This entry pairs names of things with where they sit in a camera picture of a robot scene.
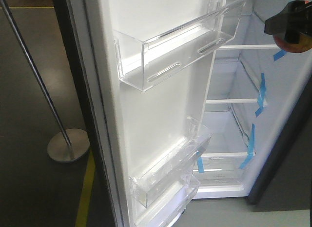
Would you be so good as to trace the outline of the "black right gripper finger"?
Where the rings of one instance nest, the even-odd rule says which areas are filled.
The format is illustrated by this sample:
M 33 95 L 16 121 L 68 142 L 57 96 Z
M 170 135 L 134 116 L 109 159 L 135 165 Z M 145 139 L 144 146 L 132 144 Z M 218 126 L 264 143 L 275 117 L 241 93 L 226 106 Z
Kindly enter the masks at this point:
M 264 33 L 298 44 L 300 36 L 312 36 L 312 3 L 294 0 L 278 14 L 265 20 Z

